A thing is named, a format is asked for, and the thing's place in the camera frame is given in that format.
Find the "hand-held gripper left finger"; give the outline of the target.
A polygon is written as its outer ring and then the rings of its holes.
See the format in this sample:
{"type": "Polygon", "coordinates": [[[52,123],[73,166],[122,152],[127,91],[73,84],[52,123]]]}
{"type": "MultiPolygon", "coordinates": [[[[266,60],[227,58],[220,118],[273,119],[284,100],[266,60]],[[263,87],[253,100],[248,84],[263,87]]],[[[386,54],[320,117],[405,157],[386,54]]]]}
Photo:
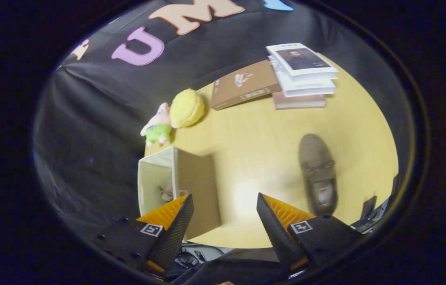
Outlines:
{"type": "Polygon", "coordinates": [[[92,243],[132,269],[162,276],[180,251],[193,213],[193,196],[187,194],[139,218],[120,218],[92,243]]]}

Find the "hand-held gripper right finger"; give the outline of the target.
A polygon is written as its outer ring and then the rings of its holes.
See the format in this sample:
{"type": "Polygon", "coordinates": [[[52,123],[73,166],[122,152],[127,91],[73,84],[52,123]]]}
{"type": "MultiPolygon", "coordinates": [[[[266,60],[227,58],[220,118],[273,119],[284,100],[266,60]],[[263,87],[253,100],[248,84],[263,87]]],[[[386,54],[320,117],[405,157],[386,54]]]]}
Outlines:
{"type": "Polygon", "coordinates": [[[263,193],[256,210],[281,267],[291,274],[327,267],[362,238],[332,215],[314,216],[263,193]]]}

